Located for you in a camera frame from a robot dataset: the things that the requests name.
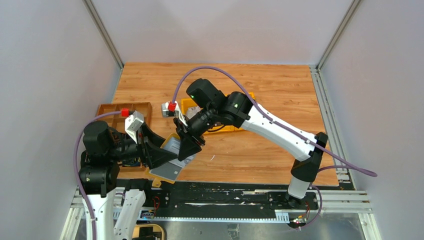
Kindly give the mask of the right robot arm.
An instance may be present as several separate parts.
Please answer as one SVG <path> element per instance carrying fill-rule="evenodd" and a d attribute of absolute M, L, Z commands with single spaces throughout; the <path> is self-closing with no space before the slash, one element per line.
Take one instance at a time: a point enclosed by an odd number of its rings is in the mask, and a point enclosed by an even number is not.
<path fill-rule="evenodd" d="M 180 137 L 180 161 L 201 151 L 206 143 L 204 133 L 216 123 L 243 129 L 268 139 L 294 157 L 282 203 L 291 209 L 306 203 L 307 190 L 318 175 L 326 149 L 325 133 L 300 130 L 268 112 L 248 93 L 234 91 L 225 95 L 208 79 L 195 80 L 186 93 L 200 108 L 194 116 L 184 115 L 175 101 L 167 106 L 176 115 L 173 121 Z"/>

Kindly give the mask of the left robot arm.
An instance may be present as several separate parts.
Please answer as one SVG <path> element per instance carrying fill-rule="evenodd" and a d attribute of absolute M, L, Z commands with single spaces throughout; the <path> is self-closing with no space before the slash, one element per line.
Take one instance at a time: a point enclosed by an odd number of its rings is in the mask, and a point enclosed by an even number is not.
<path fill-rule="evenodd" d="M 153 133 L 145 123 L 136 130 L 135 140 L 124 138 L 123 133 L 102 120 L 89 123 L 82 134 L 85 151 L 81 154 L 78 179 L 89 217 L 87 239 L 131 240 L 142 206 L 153 202 L 155 197 L 148 179 L 128 180 L 121 201 L 122 209 L 118 219 L 114 220 L 119 163 L 140 159 L 142 165 L 157 168 L 178 155 L 163 149 L 161 145 L 165 139 Z"/>

